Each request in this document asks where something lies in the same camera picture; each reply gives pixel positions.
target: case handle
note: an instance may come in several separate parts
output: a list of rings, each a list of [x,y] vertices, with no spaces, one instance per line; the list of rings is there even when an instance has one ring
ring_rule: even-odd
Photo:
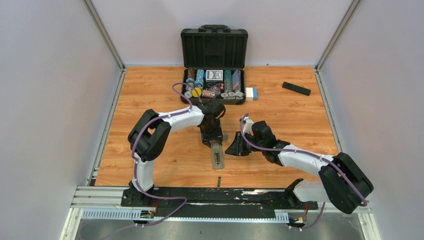
[[[198,31],[199,33],[205,33],[206,29],[211,29],[212,33],[218,33],[219,29],[222,29],[224,33],[229,33],[231,30],[227,25],[206,24],[199,27]]]

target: case lid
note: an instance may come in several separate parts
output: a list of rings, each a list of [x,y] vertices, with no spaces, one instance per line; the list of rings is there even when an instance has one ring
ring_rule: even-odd
[[[186,68],[242,69],[245,67],[248,32],[226,25],[203,25],[181,31]]]

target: yellow poker chip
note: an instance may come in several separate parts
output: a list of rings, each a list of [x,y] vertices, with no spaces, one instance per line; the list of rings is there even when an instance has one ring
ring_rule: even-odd
[[[191,93],[193,93],[193,97],[197,98],[202,95],[202,89],[200,89],[199,87],[196,87],[195,89],[193,89],[193,91],[191,91]]]

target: wooden table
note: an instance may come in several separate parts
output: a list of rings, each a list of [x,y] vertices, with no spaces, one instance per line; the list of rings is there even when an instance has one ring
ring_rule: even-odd
[[[240,129],[239,119],[249,112],[254,121],[265,120],[275,136],[300,148],[321,154],[337,154],[336,144],[312,67],[246,67],[247,87],[256,87],[257,101],[226,105],[221,118],[228,134],[223,150]],[[183,67],[129,67],[123,81],[96,186],[127,186],[133,178],[129,132],[147,109],[169,112],[187,105],[172,89],[180,82]],[[311,89],[305,96],[282,88],[284,81]],[[301,170],[269,163],[260,152],[249,156],[224,156],[225,168],[213,170],[210,149],[201,143],[196,126],[169,135],[162,154],[156,159],[153,180],[156,186],[274,187],[284,188],[295,179],[316,178]]]

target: deck of cards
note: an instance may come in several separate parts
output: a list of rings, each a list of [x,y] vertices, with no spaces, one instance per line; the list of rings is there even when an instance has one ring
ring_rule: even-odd
[[[206,70],[205,76],[206,82],[210,81],[219,81],[224,80],[224,71],[223,70]]]

